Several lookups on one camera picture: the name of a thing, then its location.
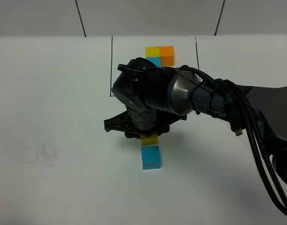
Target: black line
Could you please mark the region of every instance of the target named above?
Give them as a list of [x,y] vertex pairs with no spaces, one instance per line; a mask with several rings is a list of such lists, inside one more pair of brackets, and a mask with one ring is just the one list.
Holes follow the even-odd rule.
[[113,50],[113,36],[111,37],[111,70],[110,70],[110,96],[111,95],[111,86],[112,86],[112,50]]
[[196,43],[196,61],[198,63],[198,70],[200,70],[200,65],[199,65],[199,56],[198,56],[198,45]]
[[75,0],[75,2],[76,2],[76,6],[77,6],[77,10],[78,10],[78,14],[79,14],[80,22],[81,22],[81,25],[82,25],[83,33],[84,33],[84,36],[86,37],[86,33],[85,33],[85,29],[84,29],[84,25],[83,25],[82,17],[81,17],[81,14],[80,14],[80,10],[79,10],[79,6],[78,6],[78,2],[77,2],[77,0]]
[[224,6],[225,6],[225,1],[226,1],[226,0],[223,1],[222,9],[220,10],[219,21],[218,21],[217,28],[215,29],[214,36],[216,36],[216,35],[217,35],[217,32],[218,32],[219,22],[220,22],[220,18],[222,17],[222,14],[223,14]]

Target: blue cube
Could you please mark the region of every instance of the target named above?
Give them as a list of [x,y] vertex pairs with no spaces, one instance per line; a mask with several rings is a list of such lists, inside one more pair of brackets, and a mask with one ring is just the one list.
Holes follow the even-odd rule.
[[160,57],[147,57],[147,60],[154,63],[157,67],[161,67]]
[[159,169],[161,167],[159,146],[142,147],[143,169]]

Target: yellow cube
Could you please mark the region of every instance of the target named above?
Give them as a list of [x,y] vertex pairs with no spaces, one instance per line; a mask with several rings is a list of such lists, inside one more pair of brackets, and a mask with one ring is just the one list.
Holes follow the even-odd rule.
[[150,137],[140,135],[140,142],[142,143],[142,146],[158,144],[158,135],[156,133],[152,134]]
[[145,57],[160,57],[160,48],[159,47],[146,47],[145,48]]

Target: white table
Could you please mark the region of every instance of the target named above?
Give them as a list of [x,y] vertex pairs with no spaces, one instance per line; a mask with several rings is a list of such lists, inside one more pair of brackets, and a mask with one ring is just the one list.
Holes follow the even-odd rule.
[[[242,71],[228,75],[228,65],[237,58],[251,62],[250,51],[269,48],[270,41],[256,42],[248,51],[247,45],[235,48],[239,37],[225,37],[227,43],[221,38],[197,37],[200,68],[213,77],[250,81],[241,79]],[[174,45],[176,66],[197,67],[194,37],[114,37],[113,81],[118,63],[144,57],[150,45]],[[275,56],[267,59],[272,64],[282,58],[284,76],[286,50],[275,47]],[[287,224],[263,187],[247,137],[236,138],[228,123],[207,115],[192,113],[173,124],[159,138],[161,169],[143,171],[139,140],[104,131],[103,120],[125,110],[109,97],[110,63],[110,37],[0,38],[0,220]],[[233,65],[234,71],[242,66]],[[252,78],[261,85],[258,76]]]

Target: cube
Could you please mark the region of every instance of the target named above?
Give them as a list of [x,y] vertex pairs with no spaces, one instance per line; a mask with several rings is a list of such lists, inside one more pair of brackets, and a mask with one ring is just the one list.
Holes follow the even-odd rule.
[[161,167],[159,146],[142,147],[143,170],[159,169]]
[[142,146],[158,144],[158,135],[156,133],[152,134],[150,137],[140,135],[140,142],[142,143]]
[[152,62],[152,63],[154,63],[155,66],[161,67],[161,59],[160,59],[160,57],[148,57],[147,60]]
[[162,67],[172,67],[174,66],[174,47],[173,46],[161,46],[160,58]]
[[159,47],[146,47],[145,48],[145,57],[160,57],[160,48]]

